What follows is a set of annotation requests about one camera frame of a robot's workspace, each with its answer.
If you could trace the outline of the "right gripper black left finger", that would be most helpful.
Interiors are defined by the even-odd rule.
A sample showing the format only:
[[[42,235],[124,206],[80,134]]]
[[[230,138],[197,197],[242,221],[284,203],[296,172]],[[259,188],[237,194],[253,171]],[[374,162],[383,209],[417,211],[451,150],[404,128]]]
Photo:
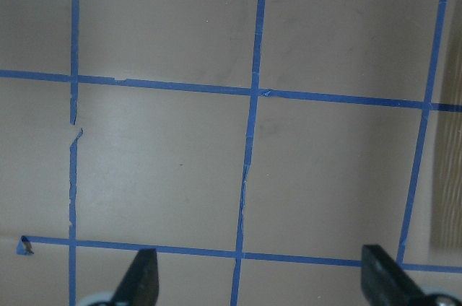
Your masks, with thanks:
[[[157,251],[141,249],[111,297],[111,305],[154,306],[160,294]]]

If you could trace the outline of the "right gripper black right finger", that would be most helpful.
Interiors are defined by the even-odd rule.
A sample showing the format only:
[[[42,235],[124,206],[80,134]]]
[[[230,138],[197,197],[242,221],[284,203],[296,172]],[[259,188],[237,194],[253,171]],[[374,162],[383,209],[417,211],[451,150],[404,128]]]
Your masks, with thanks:
[[[361,290],[369,305],[417,305],[425,293],[380,245],[363,245]]]

